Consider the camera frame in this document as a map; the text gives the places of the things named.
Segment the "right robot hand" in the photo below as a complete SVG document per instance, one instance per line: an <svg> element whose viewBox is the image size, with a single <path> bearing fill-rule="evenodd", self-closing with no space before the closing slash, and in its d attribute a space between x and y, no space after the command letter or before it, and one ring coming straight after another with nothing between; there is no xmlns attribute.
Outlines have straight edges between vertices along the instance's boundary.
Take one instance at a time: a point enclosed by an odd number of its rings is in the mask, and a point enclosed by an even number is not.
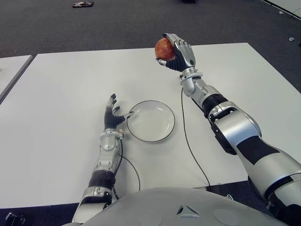
<svg viewBox="0 0 301 226"><path fill-rule="evenodd" d="M173 33L162 36L155 45L156 61L160 65L179 72L195 67L195 56L187 41Z"/></svg>

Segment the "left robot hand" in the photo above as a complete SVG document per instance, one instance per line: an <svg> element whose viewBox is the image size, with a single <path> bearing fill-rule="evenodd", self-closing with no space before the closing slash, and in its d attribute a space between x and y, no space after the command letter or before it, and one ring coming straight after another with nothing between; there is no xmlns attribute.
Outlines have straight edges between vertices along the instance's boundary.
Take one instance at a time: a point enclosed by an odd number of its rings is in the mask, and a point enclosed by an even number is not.
<svg viewBox="0 0 301 226"><path fill-rule="evenodd" d="M123 123L128 118L134 115L134 111L129 111L124 115L116 115L116 111L120 109L120 106L114 107L116 104L116 94L112 94L106 104L104 114L104 127L105 129L116 129L118 125Z"/></svg>

